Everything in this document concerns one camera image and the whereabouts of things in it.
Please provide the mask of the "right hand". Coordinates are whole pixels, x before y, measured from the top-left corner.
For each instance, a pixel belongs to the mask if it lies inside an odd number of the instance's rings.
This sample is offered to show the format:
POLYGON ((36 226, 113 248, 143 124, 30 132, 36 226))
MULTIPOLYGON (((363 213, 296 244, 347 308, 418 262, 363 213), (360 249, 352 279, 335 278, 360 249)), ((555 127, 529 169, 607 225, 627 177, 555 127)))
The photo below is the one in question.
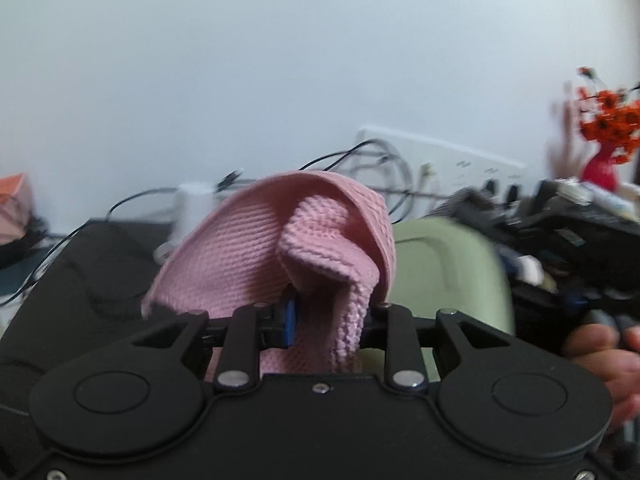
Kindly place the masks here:
POLYGON ((610 326, 587 324, 567 339, 566 356, 589 370, 608 389, 613 402, 609 432, 639 415, 639 327, 619 333, 610 326))

